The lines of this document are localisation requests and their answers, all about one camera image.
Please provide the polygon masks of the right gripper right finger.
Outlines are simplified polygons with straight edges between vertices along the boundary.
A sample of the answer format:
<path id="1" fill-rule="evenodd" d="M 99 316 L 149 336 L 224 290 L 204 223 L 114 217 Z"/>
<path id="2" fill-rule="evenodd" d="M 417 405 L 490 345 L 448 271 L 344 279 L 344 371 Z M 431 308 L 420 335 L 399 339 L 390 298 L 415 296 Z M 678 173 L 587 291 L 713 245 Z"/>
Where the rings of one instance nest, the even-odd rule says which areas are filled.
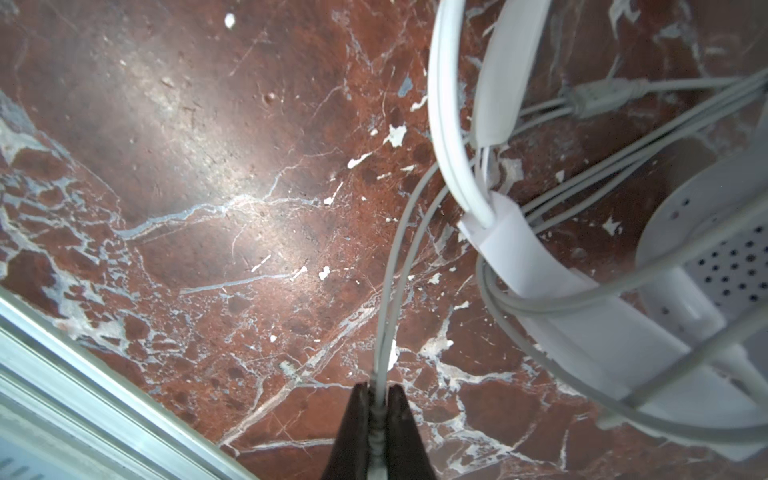
<path id="1" fill-rule="evenodd" d="M 385 417 L 385 459 L 389 479 L 437 479 L 401 385 L 389 388 Z"/>

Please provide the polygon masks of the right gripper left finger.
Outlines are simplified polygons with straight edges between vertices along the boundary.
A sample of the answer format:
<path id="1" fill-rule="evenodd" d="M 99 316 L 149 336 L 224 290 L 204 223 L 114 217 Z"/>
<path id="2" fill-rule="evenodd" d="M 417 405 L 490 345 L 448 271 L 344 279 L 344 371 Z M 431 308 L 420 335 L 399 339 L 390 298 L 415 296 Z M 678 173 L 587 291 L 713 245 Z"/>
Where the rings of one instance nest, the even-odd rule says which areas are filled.
<path id="1" fill-rule="evenodd" d="M 322 480 L 365 480 L 368 476 L 370 392 L 354 386 L 345 408 Z"/>

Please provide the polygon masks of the white headphones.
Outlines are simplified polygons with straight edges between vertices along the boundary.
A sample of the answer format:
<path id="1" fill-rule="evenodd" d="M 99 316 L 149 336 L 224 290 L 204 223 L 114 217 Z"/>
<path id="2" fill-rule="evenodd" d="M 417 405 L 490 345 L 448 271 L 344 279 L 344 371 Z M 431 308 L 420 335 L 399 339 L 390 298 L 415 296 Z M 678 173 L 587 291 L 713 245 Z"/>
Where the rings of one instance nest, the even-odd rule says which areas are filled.
<path id="1" fill-rule="evenodd" d="M 734 460 L 767 445 L 767 144 L 699 172 L 647 223 L 636 267 L 597 284 L 565 267 L 540 234 L 594 205 L 658 152 L 767 92 L 767 73 L 660 82 L 603 79 L 568 89 L 561 114 L 588 118 L 650 92 L 712 96 L 526 205 L 493 190 L 490 152 L 518 116 L 549 10 L 509 1 L 488 44 L 472 131 L 458 106 L 464 5 L 439 5 L 428 68 L 429 124 L 440 172 L 477 250 L 495 320 L 555 377 L 600 404 L 600 425 L 630 423 Z"/>

